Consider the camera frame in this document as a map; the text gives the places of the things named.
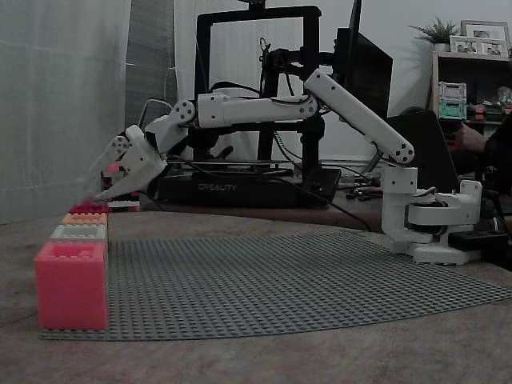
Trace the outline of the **person's hand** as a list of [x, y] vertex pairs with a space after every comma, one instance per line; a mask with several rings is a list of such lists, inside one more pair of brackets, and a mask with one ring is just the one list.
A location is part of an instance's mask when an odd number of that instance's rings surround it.
[[461, 127], [455, 133], [455, 139], [458, 146], [476, 154], [483, 154], [485, 152], [488, 141], [488, 138], [466, 124], [461, 124]]

